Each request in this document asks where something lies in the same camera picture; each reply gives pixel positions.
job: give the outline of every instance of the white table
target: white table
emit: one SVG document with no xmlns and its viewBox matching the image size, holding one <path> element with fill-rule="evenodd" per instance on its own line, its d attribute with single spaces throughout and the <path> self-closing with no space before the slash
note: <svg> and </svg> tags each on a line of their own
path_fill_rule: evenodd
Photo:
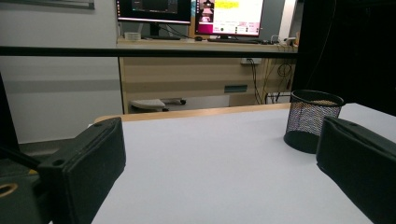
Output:
<svg viewBox="0 0 396 224">
<path fill-rule="evenodd" d="M 283 141 L 289 110 L 123 122 L 127 165 L 93 223 L 371 221 Z M 396 118 L 345 105 L 341 119 L 396 142 Z"/>
</svg>

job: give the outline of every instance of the office chair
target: office chair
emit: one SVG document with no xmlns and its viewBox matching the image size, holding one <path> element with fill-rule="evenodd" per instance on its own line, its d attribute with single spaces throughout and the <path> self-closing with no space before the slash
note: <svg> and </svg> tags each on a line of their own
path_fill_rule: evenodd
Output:
<svg viewBox="0 0 396 224">
<path fill-rule="evenodd" d="M 182 105 L 185 105 L 187 103 L 186 100 L 183 100 L 181 98 L 175 98 L 175 99 L 166 99 L 166 100 L 172 100 L 172 101 L 179 101 Z M 166 108 L 166 104 L 160 100 L 160 99 L 153 99 L 153 100 L 135 100 L 135 101 L 130 101 L 130 104 L 132 108 L 141 108 L 141 109 L 153 109 L 153 110 L 159 110 L 161 109 L 162 111 L 169 111 L 169 108 Z"/>
</svg>

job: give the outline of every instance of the cup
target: cup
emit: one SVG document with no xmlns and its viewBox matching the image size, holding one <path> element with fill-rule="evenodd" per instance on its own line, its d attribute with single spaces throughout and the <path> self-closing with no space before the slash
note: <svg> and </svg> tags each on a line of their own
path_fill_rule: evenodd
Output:
<svg viewBox="0 0 396 224">
<path fill-rule="evenodd" d="M 323 91 L 298 90 L 291 93 L 290 101 L 283 140 L 294 149 L 316 154 L 323 119 L 338 118 L 344 100 Z"/>
<path fill-rule="evenodd" d="M 130 40 L 130 41 L 137 41 L 140 40 L 141 38 L 140 33 L 132 33 L 132 32 L 125 32 L 124 36 L 126 40 Z"/>
</svg>

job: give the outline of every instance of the monitor screen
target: monitor screen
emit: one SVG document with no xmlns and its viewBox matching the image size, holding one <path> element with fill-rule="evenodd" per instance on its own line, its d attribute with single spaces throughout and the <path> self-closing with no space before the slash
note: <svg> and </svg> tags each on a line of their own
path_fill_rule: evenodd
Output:
<svg viewBox="0 0 396 224">
<path fill-rule="evenodd" d="M 195 34 L 258 37 L 264 0 L 196 0 Z"/>
<path fill-rule="evenodd" d="M 117 20 L 191 24 L 191 0 L 116 0 Z"/>
</svg>

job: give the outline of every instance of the keyboard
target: keyboard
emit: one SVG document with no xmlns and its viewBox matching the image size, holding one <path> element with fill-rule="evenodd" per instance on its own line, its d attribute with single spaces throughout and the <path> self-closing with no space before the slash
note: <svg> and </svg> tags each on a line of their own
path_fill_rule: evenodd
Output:
<svg viewBox="0 0 396 224">
<path fill-rule="evenodd" d="M 217 39 L 208 38 L 208 42 L 235 43 L 235 44 L 260 44 L 261 40 Z"/>
<path fill-rule="evenodd" d="M 176 36 L 160 36 L 160 35 L 142 35 L 142 39 L 163 39 L 163 40 L 179 40 Z"/>
</svg>

